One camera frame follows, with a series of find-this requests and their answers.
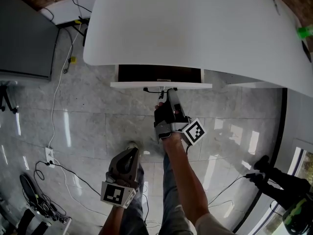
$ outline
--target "floor tile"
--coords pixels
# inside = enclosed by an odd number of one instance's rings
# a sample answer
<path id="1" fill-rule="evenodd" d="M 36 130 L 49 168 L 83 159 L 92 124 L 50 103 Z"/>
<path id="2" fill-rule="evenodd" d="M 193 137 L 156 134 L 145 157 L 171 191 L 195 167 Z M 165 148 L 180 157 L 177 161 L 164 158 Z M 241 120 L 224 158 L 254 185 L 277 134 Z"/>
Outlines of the floor tile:
<path id="1" fill-rule="evenodd" d="M 153 196 L 155 163 L 140 163 L 144 171 L 143 194 Z"/>
<path id="2" fill-rule="evenodd" d="M 190 117 L 236 118 L 240 112 L 242 88 L 226 87 L 219 92 L 212 89 L 195 90 L 188 112 Z"/>
<path id="3" fill-rule="evenodd" d="M 152 116 L 107 114 L 108 153 L 114 157 L 134 141 L 142 151 L 142 162 L 162 162 L 163 148 L 157 144 L 153 123 Z"/>
<path id="4" fill-rule="evenodd" d="M 163 163 L 155 163 L 152 196 L 163 196 Z"/>
<path id="5" fill-rule="evenodd" d="M 206 118 L 200 159 L 219 155 L 243 174 L 242 161 L 253 164 L 274 148 L 278 131 L 277 119 Z"/>
<path id="6" fill-rule="evenodd" d="M 72 36 L 74 29 L 69 29 Z M 73 48 L 76 64 L 62 74 L 54 105 L 55 138 L 51 143 L 55 158 L 66 168 L 100 191 L 111 158 L 135 141 L 141 151 L 145 172 L 144 194 L 149 204 L 149 234 L 158 233 L 163 212 L 162 144 L 154 132 L 154 107 L 158 95 L 142 89 L 115 89 L 114 66 L 89 66 L 83 61 L 82 37 Z M 45 161 L 45 147 L 53 135 L 51 109 L 61 69 L 70 47 L 68 33 L 60 31 L 49 83 L 10 88 L 18 114 L 0 113 L 0 192 L 20 213 L 25 211 L 19 176 L 32 180 L 37 161 Z M 209 203 L 236 179 L 253 172 L 263 155 L 271 156 L 279 125 L 282 90 L 249 89 L 226 86 L 218 74 L 206 72 L 212 89 L 178 90 L 187 116 L 199 118 L 207 135 L 191 146 L 188 160 L 201 181 Z M 105 216 L 90 212 L 71 198 L 65 176 L 59 167 L 37 165 L 45 180 L 38 185 L 73 218 L 71 234 L 97 235 Z M 97 193 L 66 171 L 68 188 L 87 208 L 108 214 L 111 206 L 101 202 Z M 210 204 L 210 211 L 227 228 L 233 229 L 256 195 L 257 188 L 241 178 Z M 144 215 L 147 213 L 143 197 Z M 47 235 L 63 227 L 53 226 Z"/>
<path id="7" fill-rule="evenodd" d="M 282 89 L 243 88 L 242 90 L 241 118 L 280 117 Z"/>

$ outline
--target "white shelf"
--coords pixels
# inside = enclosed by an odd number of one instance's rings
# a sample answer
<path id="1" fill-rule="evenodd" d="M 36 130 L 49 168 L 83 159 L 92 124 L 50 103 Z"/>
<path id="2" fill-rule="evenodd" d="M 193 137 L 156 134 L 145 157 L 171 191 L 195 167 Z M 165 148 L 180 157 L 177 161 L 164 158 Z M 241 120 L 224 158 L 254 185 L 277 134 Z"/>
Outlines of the white shelf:
<path id="1" fill-rule="evenodd" d="M 178 89 L 210 89 L 212 84 L 184 83 L 184 82 L 111 82 L 111 87 L 120 89 L 167 87 Z"/>

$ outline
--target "jeans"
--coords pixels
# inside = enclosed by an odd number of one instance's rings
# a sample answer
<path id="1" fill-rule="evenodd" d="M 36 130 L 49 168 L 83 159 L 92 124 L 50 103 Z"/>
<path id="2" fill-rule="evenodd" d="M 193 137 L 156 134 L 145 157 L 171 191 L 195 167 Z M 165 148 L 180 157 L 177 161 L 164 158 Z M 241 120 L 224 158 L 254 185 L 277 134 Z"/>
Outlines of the jeans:
<path id="1" fill-rule="evenodd" d="M 193 235 L 179 201 L 173 170 L 167 154 L 164 157 L 163 167 L 163 220 L 159 235 Z M 137 174 L 139 189 L 128 208 L 124 210 L 120 227 L 121 235 L 148 235 L 141 205 L 143 176 L 144 171 L 139 165 Z"/>
<path id="2" fill-rule="evenodd" d="M 310 191 L 311 185 L 306 179 L 288 175 L 277 168 L 268 169 L 265 173 L 283 189 L 277 189 L 265 182 L 256 184 L 257 188 L 276 200 L 285 210 L 297 200 L 298 196 Z"/>

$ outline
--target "white cable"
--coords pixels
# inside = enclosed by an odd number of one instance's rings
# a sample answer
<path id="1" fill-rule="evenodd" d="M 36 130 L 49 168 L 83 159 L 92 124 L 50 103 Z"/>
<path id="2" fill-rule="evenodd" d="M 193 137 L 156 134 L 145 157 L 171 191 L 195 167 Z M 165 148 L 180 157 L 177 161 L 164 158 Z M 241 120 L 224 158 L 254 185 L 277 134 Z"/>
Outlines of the white cable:
<path id="1" fill-rule="evenodd" d="M 59 165 L 61 165 L 60 162 L 59 162 L 56 158 L 54 158 L 54 160 L 55 160 L 56 162 L 58 162 Z M 64 176 L 65 176 L 65 185 L 66 185 L 66 187 L 67 187 L 67 190 L 68 190 L 69 195 L 71 196 L 71 198 L 72 198 L 73 200 L 75 200 L 78 204 L 80 204 L 82 207 L 84 207 L 86 210 L 88 210 L 88 211 L 90 211 L 90 212 L 98 213 L 98 214 L 103 215 L 103 216 L 105 216 L 105 217 L 108 217 L 107 215 L 104 215 L 104 214 L 102 214 L 102 213 L 100 213 L 100 212 L 97 212 L 97 211 L 93 211 L 93 210 L 88 209 L 87 207 L 83 206 L 82 203 L 80 203 L 79 201 L 77 201 L 77 200 L 72 196 L 72 194 L 70 193 L 69 188 L 68 188 L 68 186 L 67 186 L 67 176 L 66 176 L 66 174 L 65 174 L 65 171 L 63 170 L 62 167 L 60 167 L 60 168 L 61 168 L 61 170 L 62 170 L 63 173 L 64 173 Z"/>
<path id="2" fill-rule="evenodd" d="M 151 221 L 151 220 L 147 220 L 146 223 L 147 223 L 147 224 L 149 224 L 149 223 L 156 223 L 156 224 L 158 224 L 158 225 L 161 225 L 159 222 Z"/>
<path id="3" fill-rule="evenodd" d="M 217 204 L 217 205 L 214 205 L 214 206 L 209 206 L 209 208 L 211 208 L 211 207 L 216 207 L 216 206 L 221 206 L 221 205 L 223 205 L 223 204 L 225 204 L 225 203 L 228 203 L 228 202 L 231 202 L 231 204 L 233 205 L 233 207 L 235 207 L 234 202 L 233 202 L 232 200 L 227 200 L 227 201 L 222 202 L 222 203 L 220 203 L 220 204 Z"/>
<path id="4" fill-rule="evenodd" d="M 60 79 L 59 79 L 58 87 L 57 87 L 57 89 L 55 90 L 55 93 L 54 93 L 53 104 L 52 104 L 52 110 L 51 110 L 51 122 L 52 122 L 52 127 L 53 127 L 53 136 L 52 136 L 52 138 L 51 138 L 51 140 L 50 140 L 50 142 L 49 142 L 49 145 L 48 145 L 49 148 L 50 148 L 50 144 L 51 144 L 52 140 L 54 139 L 54 135 L 55 135 L 55 129 L 54 129 L 54 123 L 53 123 L 53 110 L 54 110 L 55 96 L 56 96 L 56 94 L 57 94 L 57 92 L 58 92 L 58 89 L 59 89 L 59 86 L 60 86 L 60 84 L 61 84 L 61 78 L 62 78 L 62 73 L 63 73 L 64 66 L 65 66 L 65 64 L 68 62 L 68 56 L 69 56 L 69 54 L 70 54 L 71 49 L 73 48 L 74 42 L 75 42 L 75 40 L 76 40 L 78 34 L 79 34 L 79 32 L 77 32 L 76 37 L 75 37 L 73 43 L 71 43 L 71 46 L 70 46 L 69 51 L 68 51 L 68 54 L 67 54 L 67 58 L 66 58 L 66 60 L 65 60 L 65 62 L 64 62 L 64 64 L 63 64 L 63 67 L 62 67 L 62 69 L 61 69 L 61 74 L 60 74 Z"/>
<path id="5" fill-rule="evenodd" d="M 155 227 L 159 227 L 161 225 L 156 225 L 156 226 L 152 226 L 152 227 L 147 227 L 147 229 L 150 229 L 150 228 L 155 228 Z"/>

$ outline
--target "green object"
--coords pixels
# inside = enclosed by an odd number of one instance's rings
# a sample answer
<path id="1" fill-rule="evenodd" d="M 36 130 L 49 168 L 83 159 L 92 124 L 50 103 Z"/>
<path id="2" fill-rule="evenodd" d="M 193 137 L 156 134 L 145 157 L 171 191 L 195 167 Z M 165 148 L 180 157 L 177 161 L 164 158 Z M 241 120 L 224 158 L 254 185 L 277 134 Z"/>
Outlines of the green object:
<path id="1" fill-rule="evenodd" d="M 298 28 L 297 32 L 298 32 L 299 38 L 301 38 L 301 39 L 313 36 L 313 25 L 310 25 L 310 26 L 307 26 L 307 27 Z"/>

